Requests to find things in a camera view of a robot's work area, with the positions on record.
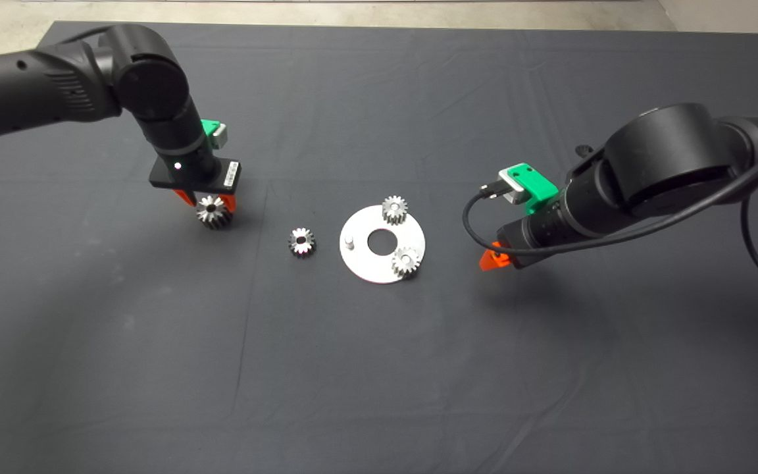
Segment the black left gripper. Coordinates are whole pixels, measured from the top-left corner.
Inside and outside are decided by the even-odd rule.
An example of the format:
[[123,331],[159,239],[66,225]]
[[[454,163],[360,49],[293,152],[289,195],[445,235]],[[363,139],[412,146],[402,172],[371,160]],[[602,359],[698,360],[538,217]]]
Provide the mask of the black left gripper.
[[218,158],[205,139],[193,147],[156,148],[156,152],[157,160],[149,174],[151,186],[172,190],[190,207],[197,206],[195,193],[222,194],[220,200],[226,210],[236,212],[238,160]]

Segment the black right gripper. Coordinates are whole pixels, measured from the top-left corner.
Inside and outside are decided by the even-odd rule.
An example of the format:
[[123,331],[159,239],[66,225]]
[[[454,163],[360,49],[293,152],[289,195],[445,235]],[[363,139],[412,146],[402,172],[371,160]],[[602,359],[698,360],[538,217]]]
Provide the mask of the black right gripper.
[[[497,242],[502,247],[518,251],[532,251],[542,247],[579,243],[587,239],[565,217],[562,195],[548,201],[535,213],[515,220],[497,229]],[[509,255],[486,249],[478,266],[482,272],[509,267]]]

